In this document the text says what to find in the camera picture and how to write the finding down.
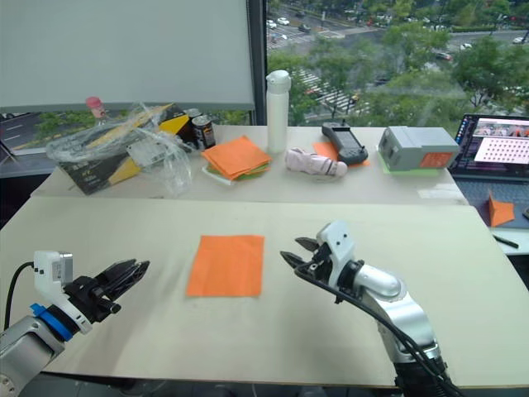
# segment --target orange napkin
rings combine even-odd
[[[314,142],[312,147],[318,155],[324,155],[326,158],[338,161],[338,152],[330,142]],[[369,165],[369,160],[364,160],[360,164],[352,164],[349,167],[359,167],[361,165]]]
[[[272,160],[246,136],[207,149],[202,156],[231,180]]]
[[[187,295],[259,295],[264,243],[263,236],[202,236]]]
[[[493,199],[493,194],[489,193],[488,213],[490,214],[490,226],[496,227],[514,219],[514,204],[496,201]]]

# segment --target gray box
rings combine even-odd
[[[387,127],[379,142],[379,153],[391,171],[441,169],[460,151],[441,127]]]

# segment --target soda can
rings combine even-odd
[[[199,149],[209,149],[215,146],[215,135],[213,134],[212,121],[208,116],[197,116],[191,123],[195,135],[197,136],[197,142]]]
[[[202,112],[196,108],[185,109],[183,112],[187,114],[191,120],[193,120],[195,117],[202,116]]]

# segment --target laptop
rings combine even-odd
[[[485,223],[492,193],[514,204],[515,219],[500,227],[529,228],[529,117],[465,114],[455,141],[460,153],[448,170]]]

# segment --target white water bottle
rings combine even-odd
[[[271,155],[275,155],[287,148],[288,91],[291,80],[286,70],[275,70],[266,76],[266,81],[267,150]]]

